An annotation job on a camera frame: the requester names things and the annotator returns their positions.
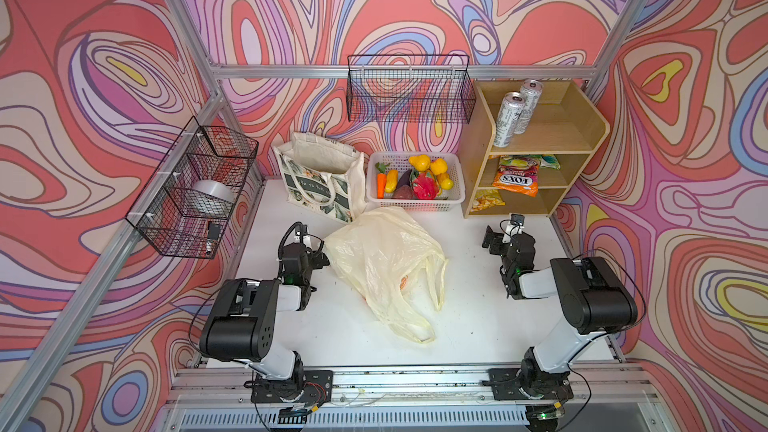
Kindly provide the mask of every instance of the white plastic basket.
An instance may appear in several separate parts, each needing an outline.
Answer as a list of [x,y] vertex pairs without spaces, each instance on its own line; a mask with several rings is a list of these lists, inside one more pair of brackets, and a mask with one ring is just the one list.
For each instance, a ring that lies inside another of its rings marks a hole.
[[[387,170],[396,168],[398,177],[403,173],[410,173],[413,169],[408,158],[411,156],[420,156],[424,154],[433,161],[437,158],[444,158],[448,164],[448,177],[453,180],[453,188],[448,190],[448,198],[445,200],[405,200],[394,198],[376,198],[376,176],[379,171],[376,170],[377,162],[389,163]],[[368,199],[371,202],[378,203],[382,207],[400,206],[405,210],[424,210],[440,211],[449,210],[456,204],[464,202],[464,176],[462,175],[462,166],[458,163],[458,157],[446,152],[374,152],[368,161],[368,177],[366,178],[368,187]]]

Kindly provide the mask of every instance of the white beverage can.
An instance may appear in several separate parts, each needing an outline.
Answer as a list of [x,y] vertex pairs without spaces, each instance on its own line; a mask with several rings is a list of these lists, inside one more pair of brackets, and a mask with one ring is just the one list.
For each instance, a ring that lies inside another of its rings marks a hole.
[[514,132],[514,126],[525,108],[525,98],[520,92],[510,92],[504,96],[502,107],[498,110],[496,118],[496,136],[493,145],[506,147]]
[[514,133],[522,134],[528,128],[531,117],[533,117],[533,110],[536,108],[543,90],[544,85],[538,80],[533,79],[527,79],[520,86],[520,94],[525,98],[525,108],[522,114],[520,114],[517,124],[514,126]]

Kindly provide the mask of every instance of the wooden shelf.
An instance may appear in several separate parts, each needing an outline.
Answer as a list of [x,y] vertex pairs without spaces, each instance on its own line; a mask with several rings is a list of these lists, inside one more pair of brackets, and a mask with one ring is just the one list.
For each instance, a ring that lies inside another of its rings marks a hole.
[[[608,121],[572,81],[544,82],[544,91],[531,123],[513,135],[506,147],[494,147],[496,115],[507,92],[520,90],[520,81],[475,81],[477,102],[472,119],[462,131],[458,159],[462,164],[466,199],[464,216],[506,216],[509,213],[548,216],[554,212],[594,152],[608,136]],[[505,206],[471,212],[477,190],[494,188],[500,155],[554,155],[561,168],[540,167],[538,195],[499,189]]]

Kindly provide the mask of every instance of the wire basket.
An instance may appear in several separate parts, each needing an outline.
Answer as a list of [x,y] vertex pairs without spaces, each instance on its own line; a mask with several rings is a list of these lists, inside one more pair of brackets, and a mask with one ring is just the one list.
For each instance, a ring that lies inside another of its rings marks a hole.
[[[388,169],[396,168],[398,177],[404,173],[410,173],[413,169],[408,162],[411,156],[420,156],[425,154],[432,160],[437,158],[445,159],[448,164],[448,177],[453,180],[453,188],[448,191],[448,196],[444,200],[419,200],[419,199],[398,199],[398,198],[376,198],[376,175],[379,171],[376,169],[376,163],[382,162],[389,164]],[[368,191],[368,200],[379,204],[381,207],[398,206],[405,210],[446,212],[456,204],[464,202],[464,176],[462,175],[462,165],[458,163],[456,155],[447,152],[374,152],[368,161],[368,177],[366,178],[366,189]]]
[[469,123],[475,89],[466,54],[347,57],[351,122]]
[[[256,140],[235,130],[198,126],[147,209],[138,220],[130,214],[126,219],[161,255],[213,258],[258,148]],[[226,198],[197,190],[206,180],[221,184]]]

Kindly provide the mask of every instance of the translucent yellow plastic bag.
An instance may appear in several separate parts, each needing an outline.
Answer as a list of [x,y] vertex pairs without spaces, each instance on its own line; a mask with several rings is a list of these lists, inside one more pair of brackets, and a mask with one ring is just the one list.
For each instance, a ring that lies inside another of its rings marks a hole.
[[442,247],[400,207],[360,215],[326,239],[336,274],[362,294],[373,313],[396,334],[419,344],[435,340],[430,323],[402,294],[424,272],[436,310],[445,300],[448,260]]

